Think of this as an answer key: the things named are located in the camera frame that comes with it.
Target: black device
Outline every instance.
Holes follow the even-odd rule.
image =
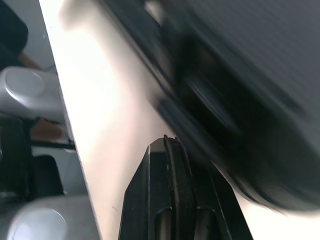
[[[320,205],[320,3],[102,0],[165,92],[157,109],[201,166],[270,208]]]
[[[147,148],[124,196],[119,240],[252,240],[234,192],[178,139]]]

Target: dark fabric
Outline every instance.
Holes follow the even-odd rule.
[[[26,182],[31,150],[20,119],[0,114],[0,192],[27,195]]]
[[[17,57],[25,48],[27,41],[26,24],[0,0],[0,42]]]
[[[0,42],[0,71],[9,66],[24,67],[24,64],[2,43]]]
[[[52,156],[34,157],[31,161],[30,173],[32,199],[64,194],[58,167]]]

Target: gray plastic part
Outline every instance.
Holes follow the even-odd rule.
[[[0,112],[63,124],[65,116],[58,76],[23,67],[7,67],[0,74]]]
[[[24,206],[7,240],[99,240],[88,196],[50,197]]]

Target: black plastic part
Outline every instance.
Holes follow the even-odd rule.
[[[232,188],[177,139],[147,149],[124,196],[119,240],[252,240]]]

